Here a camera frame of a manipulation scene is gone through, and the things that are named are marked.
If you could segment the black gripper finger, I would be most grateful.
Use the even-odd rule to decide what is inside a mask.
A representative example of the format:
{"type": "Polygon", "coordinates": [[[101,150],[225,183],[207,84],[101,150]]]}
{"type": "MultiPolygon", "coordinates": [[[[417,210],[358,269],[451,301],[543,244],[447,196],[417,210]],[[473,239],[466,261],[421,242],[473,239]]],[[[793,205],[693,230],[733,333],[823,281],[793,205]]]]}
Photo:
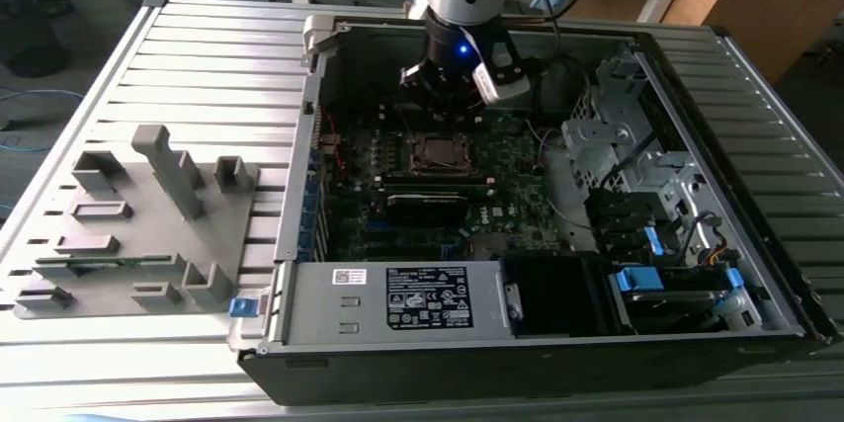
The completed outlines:
{"type": "Polygon", "coordinates": [[[414,104],[435,121],[455,122],[454,94],[457,82],[441,66],[418,63],[401,70],[399,88],[414,104]]]}

